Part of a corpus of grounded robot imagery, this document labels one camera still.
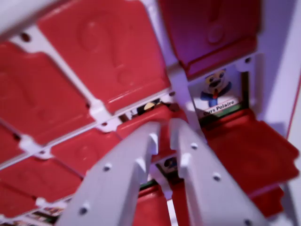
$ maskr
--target red plastic tile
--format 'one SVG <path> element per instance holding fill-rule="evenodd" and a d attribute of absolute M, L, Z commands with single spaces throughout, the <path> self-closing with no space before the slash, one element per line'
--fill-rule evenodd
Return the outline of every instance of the red plastic tile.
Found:
<path fill-rule="evenodd" d="M 54 159 L 30 157 L 0 171 L 0 180 L 48 202 L 73 194 L 81 183 L 80 177 Z"/>
<path fill-rule="evenodd" d="M 170 86 L 140 1 L 71 0 L 38 25 L 111 113 Z"/>
<path fill-rule="evenodd" d="M 91 129 L 54 146 L 51 153 L 84 176 L 87 170 L 119 142 L 120 139 L 114 132 L 104 134 Z"/>
<path fill-rule="evenodd" d="M 158 121 L 161 123 L 161 132 L 159 140 L 159 154 L 154 155 L 152 161 L 158 161 L 164 157 L 174 154 L 175 151 L 170 149 L 168 121 L 171 118 L 186 119 L 183 111 L 172 112 L 166 106 L 159 106 L 150 112 L 146 112 L 130 121 L 126 121 L 117 128 L 117 133 L 121 138 L 126 138 L 135 129 L 149 121 Z"/>
<path fill-rule="evenodd" d="M 171 43 L 187 76 L 256 48 L 260 0 L 160 0 Z"/>
<path fill-rule="evenodd" d="M 280 187 L 256 196 L 252 199 L 257 208 L 263 213 L 265 217 L 271 217 L 283 211 L 281 205 L 281 198 L 284 192 Z"/>
<path fill-rule="evenodd" d="M 171 226 L 168 208 L 160 186 L 139 193 L 133 226 Z"/>
<path fill-rule="evenodd" d="M 85 99 L 44 53 L 0 44 L 0 117 L 40 143 L 93 120 Z"/>
<path fill-rule="evenodd" d="M 241 188 L 250 194 L 299 174 L 298 150 L 251 110 L 243 110 L 203 129 L 209 146 Z"/>
<path fill-rule="evenodd" d="M 37 208 L 33 198 L 3 184 L 0 184 L 0 200 L 0 214 L 4 214 L 7 218 L 13 218 Z"/>
<path fill-rule="evenodd" d="M 0 163 L 3 163 L 13 157 L 23 153 L 18 147 L 18 141 L 14 139 L 13 134 L 0 125 Z"/>
<path fill-rule="evenodd" d="M 189 212 L 187 207 L 184 181 L 172 186 L 174 211 L 179 226 L 189 226 Z"/>

